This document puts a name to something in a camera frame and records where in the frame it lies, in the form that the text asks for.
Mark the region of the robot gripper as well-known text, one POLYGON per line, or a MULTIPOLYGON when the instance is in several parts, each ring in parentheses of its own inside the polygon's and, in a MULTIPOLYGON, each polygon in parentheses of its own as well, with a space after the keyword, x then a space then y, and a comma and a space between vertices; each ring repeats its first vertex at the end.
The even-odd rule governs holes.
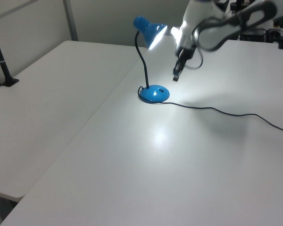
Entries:
POLYGON ((179 28, 174 28, 174 38, 176 41, 175 55, 180 58, 173 68, 173 81, 178 81, 185 68, 187 59, 192 59, 196 46, 192 41, 193 28, 183 21, 179 28))

